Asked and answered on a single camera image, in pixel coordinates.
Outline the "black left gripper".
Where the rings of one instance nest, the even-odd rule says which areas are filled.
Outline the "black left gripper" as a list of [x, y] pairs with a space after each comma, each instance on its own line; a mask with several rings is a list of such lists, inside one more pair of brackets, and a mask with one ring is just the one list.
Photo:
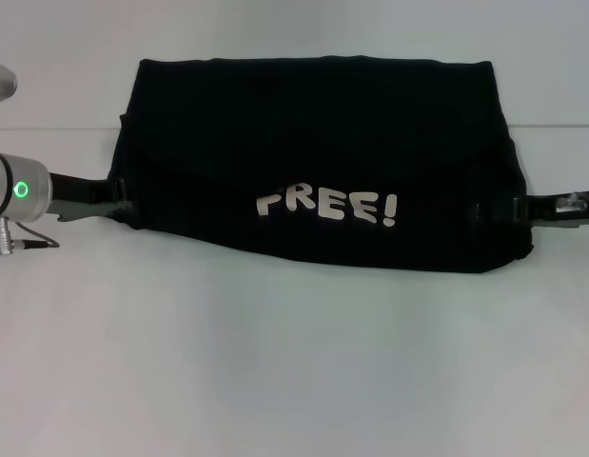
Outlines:
[[133, 210], [123, 178], [88, 180], [51, 173], [50, 179], [52, 196], [47, 214], [56, 215], [59, 222], [91, 217], [108, 218], [117, 209]]

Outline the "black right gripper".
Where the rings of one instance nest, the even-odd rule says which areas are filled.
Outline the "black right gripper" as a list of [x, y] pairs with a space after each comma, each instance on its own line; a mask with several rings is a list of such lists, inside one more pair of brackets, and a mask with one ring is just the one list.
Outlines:
[[557, 195], [506, 195], [472, 207], [474, 223], [529, 223], [533, 227], [576, 229], [589, 225], [589, 191]]

